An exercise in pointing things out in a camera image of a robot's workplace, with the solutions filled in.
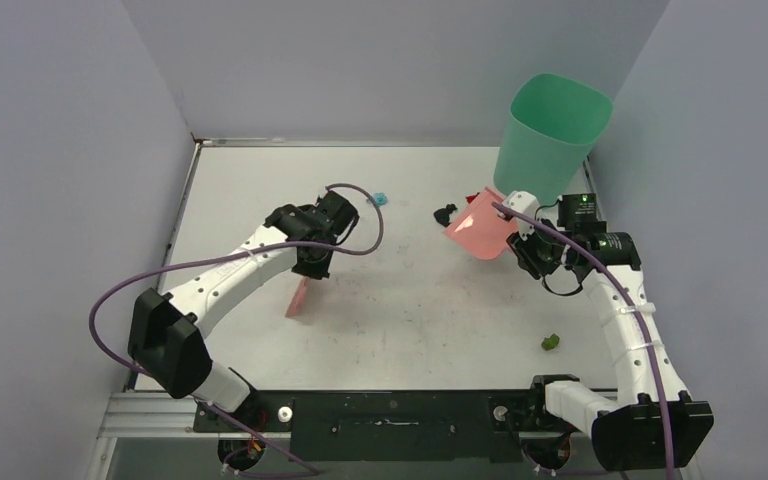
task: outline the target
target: pink object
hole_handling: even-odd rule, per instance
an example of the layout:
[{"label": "pink object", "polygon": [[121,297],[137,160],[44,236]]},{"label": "pink object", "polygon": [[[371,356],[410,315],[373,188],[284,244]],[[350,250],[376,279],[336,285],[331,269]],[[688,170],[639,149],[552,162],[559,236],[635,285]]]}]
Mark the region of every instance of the pink object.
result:
[{"label": "pink object", "polygon": [[508,250],[505,242],[517,231],[516,222],[505,221],[493,202],[505,198],[489,187],[482,191],[443,232],[479,260],[493,260]]},{"label": "pink object", "polygon": [[296,287],[296,293],[293,294],[293,299],[290,300],[290,305],[287,307],[287,313],[284,314],[287,318],[293,318],[299,314],[299,310],[302,308],[302,302],[304,301],[305,293],[307,293],[307,281],[310,280],[307,277],[302,277],[299,282],[299,286]]}]

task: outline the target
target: blue object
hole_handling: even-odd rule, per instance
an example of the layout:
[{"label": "blue object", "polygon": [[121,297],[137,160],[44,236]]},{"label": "blue object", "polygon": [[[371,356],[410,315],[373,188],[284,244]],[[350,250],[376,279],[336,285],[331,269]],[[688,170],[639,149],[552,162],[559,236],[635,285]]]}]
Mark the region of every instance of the blue object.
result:
[{"label": "blue object", "polygon": [[379,207],[381,205],[386,205],[387,204],[387,195],[384,195],[381,192],[373,193],[372,194],[372,199],[375,200],[375,204],[378,205]]}]

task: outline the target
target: mint green bin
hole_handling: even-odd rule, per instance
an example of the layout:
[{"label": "mint green bin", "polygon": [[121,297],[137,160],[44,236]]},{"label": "mint green bin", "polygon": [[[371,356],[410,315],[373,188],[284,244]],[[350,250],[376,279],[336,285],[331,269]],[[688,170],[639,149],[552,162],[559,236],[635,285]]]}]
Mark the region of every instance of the mint green bin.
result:
[{"label": "mint green bin", "polygon": [[611,99],[569,78],[544,73],[511,103],[493,184],[507,195],[525,190],[543,205],[562,194],[608,126]]}]

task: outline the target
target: debris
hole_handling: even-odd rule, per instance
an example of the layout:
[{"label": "debris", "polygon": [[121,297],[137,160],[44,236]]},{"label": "debris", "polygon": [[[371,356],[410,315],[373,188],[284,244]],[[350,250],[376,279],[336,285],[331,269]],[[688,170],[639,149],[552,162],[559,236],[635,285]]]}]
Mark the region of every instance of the debris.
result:
[{"label": "debris", "polygon": [[546,350],[548,352],[549,350],[554,350],[558,348],[558,345],[560,343],[561,343],[561,337],[553,333],[551,336],[544,338],[543,343],[541,343],[540,346],[543,347],[543,350]]},{"label": "debris", "polygon": [[458,209],[458,207],[455,206],[455,204],[450,203],[446,205],[445,207],[436,210],[434,212],[434,220],[437,220],[437,223],[440,225],[443,225],[444,227],[448,227],[450,223],[452,223],[451,220],[449,220],[449,216]]},{"label": "debris", "polygon": [[375,201],[375,204],[379,207],[381,205],[387,205],[387,195],[384,195],[381,192],[375,192],[372,194],[372,199]]}]

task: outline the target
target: green object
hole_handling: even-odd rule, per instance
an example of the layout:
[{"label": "green object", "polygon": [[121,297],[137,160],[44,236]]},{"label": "green object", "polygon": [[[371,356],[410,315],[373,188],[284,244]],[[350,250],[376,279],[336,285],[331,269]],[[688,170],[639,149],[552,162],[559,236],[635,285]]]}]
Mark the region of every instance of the green object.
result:
[{"label": "green object", "polygon": [[560,343],[561,343],[561,337],[553,333],[552,336],[544,338],[543,343],[541,343],[540,346],[543,347],[543,350],[546,350],[548,352],[549,350],[554,350],[558,348],[558,345],[560,345]]},{"label": "green object", "polygon": [[614,106],[602,92],[544,73],[511,103],[493,184],[504,195],[525,190],[543,205],[569,185],[608,126]]}]

